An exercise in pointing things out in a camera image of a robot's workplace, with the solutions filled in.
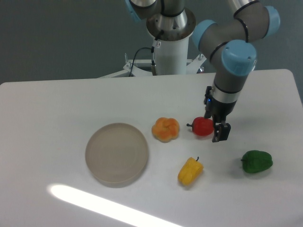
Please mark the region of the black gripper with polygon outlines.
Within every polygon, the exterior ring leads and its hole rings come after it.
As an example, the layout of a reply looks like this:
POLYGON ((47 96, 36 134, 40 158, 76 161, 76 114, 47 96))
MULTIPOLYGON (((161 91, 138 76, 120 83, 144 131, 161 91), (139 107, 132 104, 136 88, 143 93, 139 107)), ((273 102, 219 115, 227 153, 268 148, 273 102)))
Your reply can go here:
POLYGON ((238 100, 238 92, 227 93, 216 85, 207 86, 205 91, 204 118, 213 119, 214 136, 212 142, 226 141, 231 131, 231 125, 226 123, 226 117, 233 111, 238 100))

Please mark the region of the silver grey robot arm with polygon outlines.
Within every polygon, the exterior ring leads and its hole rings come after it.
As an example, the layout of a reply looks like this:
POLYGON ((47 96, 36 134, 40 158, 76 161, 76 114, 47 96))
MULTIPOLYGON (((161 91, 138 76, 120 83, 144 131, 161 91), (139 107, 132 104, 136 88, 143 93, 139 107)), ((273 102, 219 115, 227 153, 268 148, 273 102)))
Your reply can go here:
POLYGON ((154 39, 153 75, 184 74, 189 40, 215 67, 214 82, 205 92, 205 118, 213 120, 213 142, 227 140, 231 126, 226 117, 257 61, 252 43, 279 29, 278 11, 258 0, 231 0, 233 20, 221 26, 212 20, 197 23, 183 0, 128 0, 125 4, 135 21, 146 20, 154 39))

